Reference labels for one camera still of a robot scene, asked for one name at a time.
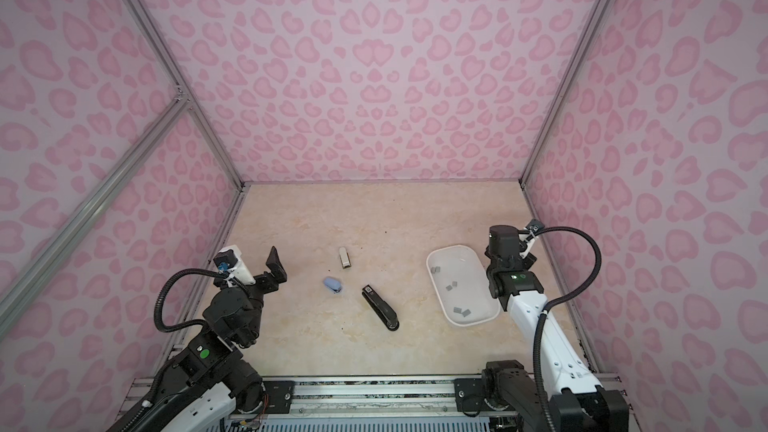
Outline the black stapler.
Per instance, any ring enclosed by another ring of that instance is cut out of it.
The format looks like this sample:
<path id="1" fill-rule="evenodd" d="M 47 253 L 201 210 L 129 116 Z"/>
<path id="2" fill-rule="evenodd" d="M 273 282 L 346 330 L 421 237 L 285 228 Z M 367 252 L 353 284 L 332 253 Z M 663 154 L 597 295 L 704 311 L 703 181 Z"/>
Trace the black stapler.
<path id="1" fill-rule="evenodd" d="M 364 286 L 361 294 L 389 331 L 397 331 L 399 329 L 400 322 L 397 313 L 372 286 Z"/>

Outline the white plastic bin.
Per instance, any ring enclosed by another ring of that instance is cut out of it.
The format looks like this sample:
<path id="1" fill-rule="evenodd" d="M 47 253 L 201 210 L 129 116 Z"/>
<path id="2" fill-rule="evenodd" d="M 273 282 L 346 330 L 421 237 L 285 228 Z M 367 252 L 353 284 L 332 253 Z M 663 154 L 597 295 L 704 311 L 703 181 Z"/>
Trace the white plastic bin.
<path id="1" fill-rule="evenodd" d="M 488 290 L 485 269 L 476 252 L 465 245 L 453 245 L 429 253 L 426 266 L 446 319 L 457 327 L 471 327 L 498 317 L 501 306 Z M 457 287 L 446 290 L 449 282 Z M 454 314 L 454 308 L 470 309 L 471 315 Z"/>

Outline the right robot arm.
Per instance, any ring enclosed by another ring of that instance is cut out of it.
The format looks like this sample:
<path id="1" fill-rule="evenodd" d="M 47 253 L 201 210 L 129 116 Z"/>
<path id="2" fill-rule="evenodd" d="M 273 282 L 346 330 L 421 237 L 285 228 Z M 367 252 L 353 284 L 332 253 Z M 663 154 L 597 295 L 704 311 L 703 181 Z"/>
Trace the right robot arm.
<path id="1" fill-rule="evenodd" d="M 551 233 L 574 234 L 590 246 L 594 262 L 575 289 L 548 298 L 531 267 L 536 239 Z M 585 292 L 598 278 L 602 252 L 588 233 L 570 226 L 546 227 L 533 220 L 525 228 L 494 225 L 485 255 L 489 291 L 529 341 L 530 371 L 517 361 L 490 362 L 483 370 L 488 403 L 506 405 L 521 431 L 626 431 L 630 407 L 617 390 L 606 389 L 578 357 L 553 313 Z"/>

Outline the blue mini stapler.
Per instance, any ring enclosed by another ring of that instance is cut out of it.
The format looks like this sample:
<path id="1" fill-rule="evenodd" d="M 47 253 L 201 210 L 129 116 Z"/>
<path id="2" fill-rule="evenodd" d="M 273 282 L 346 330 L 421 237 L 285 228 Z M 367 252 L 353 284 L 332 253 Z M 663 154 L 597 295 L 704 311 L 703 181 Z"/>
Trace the blue mini stapler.
<path id="1" fill-rule="evenodd" d="M 341 281 L 333 277 L 325 277 L 323 279 L 323 285 L 334 294 L 338 294 L 343 290 Z"/>

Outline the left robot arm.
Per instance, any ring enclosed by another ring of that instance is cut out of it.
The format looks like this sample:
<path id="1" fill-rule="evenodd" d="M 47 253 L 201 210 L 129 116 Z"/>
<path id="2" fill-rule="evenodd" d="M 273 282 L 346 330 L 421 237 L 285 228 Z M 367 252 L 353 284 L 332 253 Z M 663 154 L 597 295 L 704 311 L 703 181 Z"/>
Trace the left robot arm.
<path id="1" fill-rule="evenodd" d="M 199 327 L 199 332 L 154 376 L 149 389 L 113 425 L 114 431 L 205 431 L 227 427 L 231 414 L 259 417 L 286 414 L 293 400 L 292 381 L 266 381 L 246 361 L 261 329 L 264 297 L 287 280 L 276 248 L 266 271 L 252 274 L 236 246 L 220 250 L 211 270 L 186 268 L 164 283 L 153 311 L 162 333 Z M 218 291 L 200 319 L 169 324 L 164 305 L 173 286 L 187 276 L 213 280 Z"/>

